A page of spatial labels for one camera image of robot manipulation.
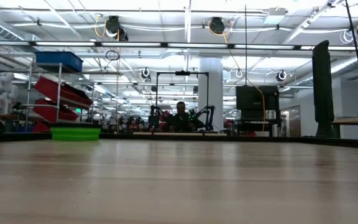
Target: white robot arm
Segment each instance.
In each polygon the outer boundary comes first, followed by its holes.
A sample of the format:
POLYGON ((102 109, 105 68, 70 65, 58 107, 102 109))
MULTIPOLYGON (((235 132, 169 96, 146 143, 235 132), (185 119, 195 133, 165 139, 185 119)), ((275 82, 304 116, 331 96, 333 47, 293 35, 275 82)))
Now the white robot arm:
POLYGON ((0 102, 3 102, 0 104, 1 114, 9 114, 12 100, 17 99, 19 96, 19 89, 13 85, 13 79, 13 73, 3 73, 0 76, 0 92, 3 91, 0 95, 0 102))

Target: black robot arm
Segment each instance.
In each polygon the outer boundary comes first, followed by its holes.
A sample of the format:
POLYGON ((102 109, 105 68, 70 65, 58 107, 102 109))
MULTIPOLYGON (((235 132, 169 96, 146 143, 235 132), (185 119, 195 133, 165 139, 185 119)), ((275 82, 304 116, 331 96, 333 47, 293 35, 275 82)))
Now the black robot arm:
POLYGON ((160 115, 163 115, 161 108, 152 105, 150 107, 149 128, 154 127, 158 129, 158 119, 160 115))
POLYGON ((211 105, 211 106, 205 106, 196 114, 197 118, 200 117, 203 113, 206 114, 205 131, 214 130, 214 126, 213 126, 214 111, 215 111, 215 106, 211 105))

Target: black monitor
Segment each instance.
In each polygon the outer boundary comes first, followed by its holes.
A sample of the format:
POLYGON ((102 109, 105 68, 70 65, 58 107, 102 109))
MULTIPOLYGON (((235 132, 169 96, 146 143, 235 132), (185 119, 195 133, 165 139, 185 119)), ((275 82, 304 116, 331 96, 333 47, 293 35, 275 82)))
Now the black monitor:
POLYGON ((334 120, 331 59, 328 40, 313 49, 314 119, 318 123, 317 136, 332 137, 334 120))
MULTIPOLYGON (((276 98, 278 98, 277 86, 258 87, 265 98, 265 110, 276 110, 276 98)), ((236 108, 244 111, 263 111, 262 95, 253 86, 236 87, 236 108)))

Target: person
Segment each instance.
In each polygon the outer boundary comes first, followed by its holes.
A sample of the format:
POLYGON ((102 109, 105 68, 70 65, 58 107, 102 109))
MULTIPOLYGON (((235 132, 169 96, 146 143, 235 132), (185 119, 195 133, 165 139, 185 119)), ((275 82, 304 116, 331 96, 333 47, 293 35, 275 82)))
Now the person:
POLYGON ((203 128, 204 124, 195 119, 189 120, 189 114, 186 113, 186 104, 184 102, 177 103, 177 114, 167 122, 169 131, 197 131, 198 128, 203 128))

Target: wall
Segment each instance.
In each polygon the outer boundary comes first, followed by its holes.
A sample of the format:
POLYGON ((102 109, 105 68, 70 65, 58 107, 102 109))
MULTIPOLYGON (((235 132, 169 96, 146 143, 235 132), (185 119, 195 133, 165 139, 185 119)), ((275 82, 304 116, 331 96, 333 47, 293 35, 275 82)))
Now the wall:
MULTIPOLYGON (((341 101, 341 80, 333 80, 333 103, 334 114, 342 114, 341 101)), ((299 90, 295 93, 294 99, 280 99, 280 108, 285 109, 293 106, 300 106, 301 109, 301 135, 315 136, 318 124, 314 119, 314 96, 313 89, 299 90)))
MULTIPOLYGON (((342 81, 342 115, 357 116, 358 114, 358 82, 342 81)), ((358 126, 343 126, 342 138, 358 139, 358 126)))
MULTIPOLYGON (((358 114, 358 81, 348 82, 336 78, 333 80, 334 115, 357 116, 358 114)), ((301 135, 315 136, 317 122, 314 120, 313 89, 300 90, 294 99, 281 99, 282 109, 292 106, 301 108, 301 135)), ((341 126, 341 137, 344 139, 358 139, 358 126, 341 126)))

